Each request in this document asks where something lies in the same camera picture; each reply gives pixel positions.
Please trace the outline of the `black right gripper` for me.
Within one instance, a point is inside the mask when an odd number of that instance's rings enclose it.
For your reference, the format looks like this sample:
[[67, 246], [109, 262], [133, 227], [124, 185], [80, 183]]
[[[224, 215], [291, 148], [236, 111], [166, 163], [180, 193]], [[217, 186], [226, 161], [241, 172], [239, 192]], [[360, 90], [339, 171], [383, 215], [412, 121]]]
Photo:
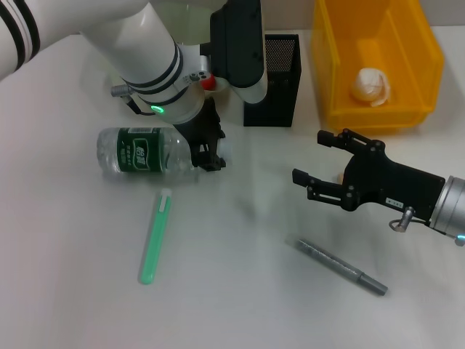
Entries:
[[343, 129], [338, 135], [320, 130], [317, 141], [353, 157], [344, 170], [342, 185], [294, 169], [293, 183], [306, 188], [308, 200], [339, 206], [348, 212], [366, 203], [399, 212], [410, 206], [414, 217], [424, 222], [431, 219], [445, 178], [390, 160], [382, 141], [368, 139], [350, 129]]

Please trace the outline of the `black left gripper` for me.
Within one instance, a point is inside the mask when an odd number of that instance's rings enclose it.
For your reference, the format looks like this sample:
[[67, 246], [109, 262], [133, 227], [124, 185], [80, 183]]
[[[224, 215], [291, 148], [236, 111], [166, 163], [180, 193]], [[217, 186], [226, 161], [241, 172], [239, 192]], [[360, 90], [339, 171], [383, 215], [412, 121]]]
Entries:
[[207, 172], [226, 167], [226, 161], [217, 153], [218, 144], [225, 139], [225, 133], [212, 97], [204, 100], [202, 109], [194, 118], [174, 127], [186, 139], [194, 167]]

